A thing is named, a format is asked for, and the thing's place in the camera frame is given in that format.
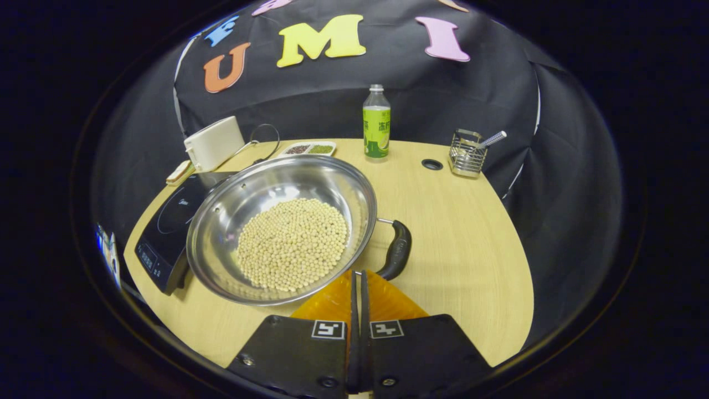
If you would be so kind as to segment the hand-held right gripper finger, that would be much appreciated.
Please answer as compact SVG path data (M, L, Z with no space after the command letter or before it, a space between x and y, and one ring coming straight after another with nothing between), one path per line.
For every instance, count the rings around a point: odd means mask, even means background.
M459 396L493 371L451 315L428 315L371 271L361 293L360 376L372 396Z
M357 279L337 278L292 316L266 316L228 366L284 396L347 396L359 384Z

